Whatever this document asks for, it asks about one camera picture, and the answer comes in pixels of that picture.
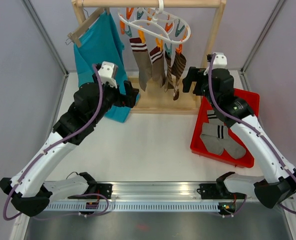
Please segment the teal clothespin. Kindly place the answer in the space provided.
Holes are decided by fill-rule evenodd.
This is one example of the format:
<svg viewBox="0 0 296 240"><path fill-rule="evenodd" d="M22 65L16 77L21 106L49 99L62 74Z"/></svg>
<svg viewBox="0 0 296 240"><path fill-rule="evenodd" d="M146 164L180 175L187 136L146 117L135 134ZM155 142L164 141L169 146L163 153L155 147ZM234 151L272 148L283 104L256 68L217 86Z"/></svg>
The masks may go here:
<svg viewBox="0 0 296 240"><path fill-rule="evenodd" d="M167 46L167 43L164 43L164 50L165 50L165 53L171 57L172 55L172 47L173 45L170 43L169 46Z"/></svg>

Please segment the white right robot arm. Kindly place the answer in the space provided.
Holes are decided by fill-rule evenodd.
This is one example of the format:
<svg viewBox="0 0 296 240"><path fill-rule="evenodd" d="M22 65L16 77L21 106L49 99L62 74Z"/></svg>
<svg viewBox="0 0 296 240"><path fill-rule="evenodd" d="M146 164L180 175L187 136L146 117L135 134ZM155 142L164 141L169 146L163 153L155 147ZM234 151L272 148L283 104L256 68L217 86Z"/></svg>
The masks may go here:
<svg viewBox="0 0 296 240"><path fill-rule="evenodd" d="M216 192L226 198L244 194L257 198L272 209L296 193L296 167L289 163L265 135L258 118L247 100L235 95L234 78L224 68L207 71L190 67L183 79L183 92L194 85L194 94L210 105L202 110L197 121L192 148L231 158L252 158L262 176L244 176L233 171L216 180Z"/></svg>

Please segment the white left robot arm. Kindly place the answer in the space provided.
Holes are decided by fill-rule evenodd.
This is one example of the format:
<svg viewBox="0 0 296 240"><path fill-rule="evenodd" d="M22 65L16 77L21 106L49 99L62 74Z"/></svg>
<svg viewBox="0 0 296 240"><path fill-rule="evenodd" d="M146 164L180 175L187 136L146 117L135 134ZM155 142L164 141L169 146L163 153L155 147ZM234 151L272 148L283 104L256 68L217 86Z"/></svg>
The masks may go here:
<svg viewBox="0 0 296 240"><path fill-rule="evenodd" d="M73 95L74 101L68 111L53 126L48 139L36 156L12 178L0 180L0 188L7 195L3 218L12 204L19 214L33 217L57 200L108 199L97 190L96 180L87 172L73 178L46 181L54 168L91 134L99 121L113 107L133 108L139 95L128 80L124 82L125 93L119 87L111 87L98 81L83 84Z"/></svg>

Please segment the beige sock maroon striped cuff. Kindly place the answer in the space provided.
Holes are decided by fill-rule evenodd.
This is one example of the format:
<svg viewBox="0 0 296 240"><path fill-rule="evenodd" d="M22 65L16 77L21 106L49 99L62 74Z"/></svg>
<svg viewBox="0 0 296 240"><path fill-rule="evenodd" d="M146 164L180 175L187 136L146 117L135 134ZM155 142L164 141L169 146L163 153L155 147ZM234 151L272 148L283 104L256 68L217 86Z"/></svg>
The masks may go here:
<svg viewBox="0 0 296 240"><path fill-rule="evenodd" d="M152 64L146 43L142 43L139 37L130 38L133 56L138 66L138 79L140 88L146 91L147 83L152 78Z"/></svg>

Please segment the brown striped sock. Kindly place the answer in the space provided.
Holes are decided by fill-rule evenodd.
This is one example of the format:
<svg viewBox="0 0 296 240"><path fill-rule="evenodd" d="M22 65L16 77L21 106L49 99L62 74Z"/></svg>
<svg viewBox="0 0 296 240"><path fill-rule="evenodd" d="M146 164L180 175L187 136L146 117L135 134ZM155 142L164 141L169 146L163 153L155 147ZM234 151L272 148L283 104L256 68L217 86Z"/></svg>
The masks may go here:
<svg viewBox="0 0 296 240"><path fill-rule="evenodd" d="M183 74L183 71L186 67L186 58L182 53L175 53L174 62L172 65L171 73L175 77L175 81L173 81L174 93L173 100L176 101L179 98L179 82L180 78Z"/></svg>
<svg viewBox="0 0 296 240"><path fill-rule="evenodd" d="M171 68L171 57L165 52L165 61L167 65L167 73L166 73L166 81L164 85L164 91L173 89L173 82L172 82L172 68Z"/></svg>

